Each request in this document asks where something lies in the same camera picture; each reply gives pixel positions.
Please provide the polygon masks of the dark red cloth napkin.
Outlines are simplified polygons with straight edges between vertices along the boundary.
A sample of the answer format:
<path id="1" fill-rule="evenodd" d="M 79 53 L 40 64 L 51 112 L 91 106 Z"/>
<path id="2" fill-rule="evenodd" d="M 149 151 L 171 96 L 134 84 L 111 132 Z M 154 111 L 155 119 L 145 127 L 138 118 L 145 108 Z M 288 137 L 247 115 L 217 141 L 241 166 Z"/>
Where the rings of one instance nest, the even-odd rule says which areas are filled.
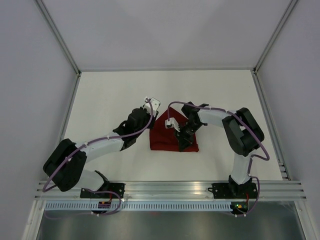
<path id="1" fill-rule="evenodd" d="M 187 118 L 172 107 L 169 108 L 170 117 L 177 120 L 178 124 L 185 124 Z M 179 152 L 179 142 L 174 135 L 174 128 L 166 128 L 165 120 L 168 117 L 166 110 L 154 123 L 153 128 L 149 131 L 149 145 L 152 151 L 169 151 Z M 193 135 L 193 143 L 182 152 L 199 152 L 197 138 Z"/>

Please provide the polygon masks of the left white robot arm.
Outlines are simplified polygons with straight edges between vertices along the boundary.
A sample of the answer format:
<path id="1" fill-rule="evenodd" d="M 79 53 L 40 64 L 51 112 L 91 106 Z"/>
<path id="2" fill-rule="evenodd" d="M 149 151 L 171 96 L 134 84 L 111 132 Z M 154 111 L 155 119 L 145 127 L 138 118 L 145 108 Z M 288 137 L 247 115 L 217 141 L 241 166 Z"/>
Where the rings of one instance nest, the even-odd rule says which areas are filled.
<path id="1" fill-rule="evenodd" d="M 106 197 L 110 181 L 98 170 L 86 170 L 85 165 L 104 155 L 130 148 L 145 130 L 153 128 L 158 113 L 157 106 L 146 103 L 132 110 L 127 120 L 106 136 L 83 143 L 69 138 L 62 140 L 43 166 L 48 180 L 42 191 L 51 190 L 49 183 L 53 183 L 53 187 L 61 192 L 78 187 L 98 198 Z"/>

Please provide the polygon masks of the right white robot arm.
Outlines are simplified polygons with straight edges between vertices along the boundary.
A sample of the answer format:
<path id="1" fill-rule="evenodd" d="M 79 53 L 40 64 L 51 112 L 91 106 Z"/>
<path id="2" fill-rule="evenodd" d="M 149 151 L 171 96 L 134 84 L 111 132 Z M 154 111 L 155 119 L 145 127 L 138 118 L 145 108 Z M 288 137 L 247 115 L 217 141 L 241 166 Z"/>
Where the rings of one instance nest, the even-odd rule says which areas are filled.
<path id="1" fill-rule="evenodd" d="M 177 123 L 170 118 L 166 126 L 174 127 L 178 150 L 183 152 L 195 142 L 196 132 L 202 126 L 214 125 L 223 128 L 230 148 L 234 152 L 233 169 L 228 182 L 214 183 L 208 191 L 216 199 L 256 199 L 258 187 L 250 176 L 255 151 L 261 148 L 265 135 L 251 112 L 243 107 L 235 112 L 222 108 L 199 106 L 185 103 L 181 111 L 187 118 L 185 123 Z"/>

